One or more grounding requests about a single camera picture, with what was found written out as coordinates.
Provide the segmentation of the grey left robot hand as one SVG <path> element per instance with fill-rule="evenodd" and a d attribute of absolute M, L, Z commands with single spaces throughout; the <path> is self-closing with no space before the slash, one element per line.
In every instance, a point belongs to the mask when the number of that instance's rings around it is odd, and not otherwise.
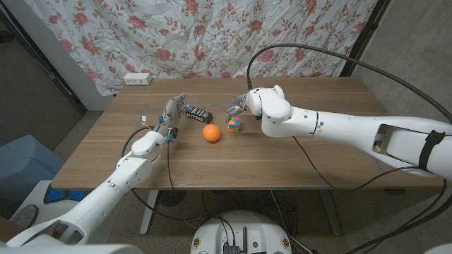
<path fill-rule="evenodd" d="M 186 111 L 185 98 L 186 94 L 182 93 L 166 103 L 161 115 L 162 120 L 154 127 L 153 131 L 166 137 L 172 129 L 179 125 Z"/>

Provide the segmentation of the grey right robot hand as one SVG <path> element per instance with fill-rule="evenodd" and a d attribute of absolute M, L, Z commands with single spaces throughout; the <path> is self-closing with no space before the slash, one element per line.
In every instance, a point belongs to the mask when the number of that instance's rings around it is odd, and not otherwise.
<path fill-rule="evenodd" d="M 247 99 L 248 94 L 244 93 L 237 95 L 232 100 L 232 106 L 227 110 L 226 121 L 229 121 L 232 117 L 240 115 L 243 111 L 247 110 Z"/>

